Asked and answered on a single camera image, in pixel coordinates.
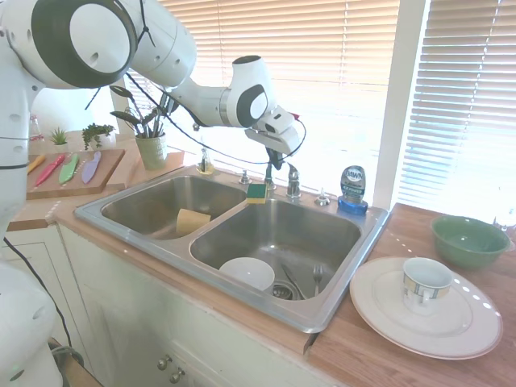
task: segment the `dawn dish soap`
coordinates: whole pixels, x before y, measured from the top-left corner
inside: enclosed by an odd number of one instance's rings
[[[344,169],[340,178],[342,196],[339,197],[339,208],[354,215],[364,215],[368,210],[365,195],[365,171],[358,165]]]

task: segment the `small bottle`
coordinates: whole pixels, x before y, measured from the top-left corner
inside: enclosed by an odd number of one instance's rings
[[[38,118],[31,115],[29,123],[29,154],[42,155],[44,154],[45,136],[41,134]]]
[[[364,200],[365,171],[359,165],[344,169],[340,178],[342,196],[339,197],[339,208],[350,214],[364,215],[368,203]]]
[[[210,155],[208,154],[208,149],[206,147],[202,147],[201,149],[202,158],[201,162],[197,164],[197,171],[201,175],[211,175],[215,171],[215,167],[211,164]]]

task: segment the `wooden cutting board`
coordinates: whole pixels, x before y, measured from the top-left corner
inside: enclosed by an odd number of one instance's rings
[[[117,168],[120,160],[125,153],[123,149],[106,149],[102,152],[102,158],[98,164],[95,176],[88,184],[82,182],[82,167],[88,161],[94,158],[94,152],[76,152],[79,155],[79,162],[72,180],[67,181],[63,185],[59,184],[59,173],[61,167],[68,162],[75,153],[68,153],[66,160],[61,164],[52,175],[39,187],[35,186],[38,176],[43,172],[47,165],[53,163],[60,156],[60,153],[45,155],[47,159],[34,169],[27,176],[27,199],[48,199],[61,198],[64,196],[80,196],[99,194],[106,187],[107,181],[110,179],[114,170]],[[33,161],[37,156],[29,156],[29,161]]]

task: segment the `cabinet knob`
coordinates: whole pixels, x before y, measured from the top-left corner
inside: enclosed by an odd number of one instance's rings
[[[158,369],[160,371],[164,371],[169,366],[169,363],[172,363],[172,357],[169,355],[163,356],[161,359],[158,360]]]
[[[180,367],[177,367],[177,372],[170,375],[170,383],[173,385],[179,383],[181,377],[185,375],[185,371],[183,371]]]

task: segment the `blue bottle cap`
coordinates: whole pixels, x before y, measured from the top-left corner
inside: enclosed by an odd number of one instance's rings
[[[350,203],[344,200],[344,196],[339,196],[339,208],[342,211],[348,212],[354,215],[365,215],[369,207],[369,204],[363,200],[361,203]]]

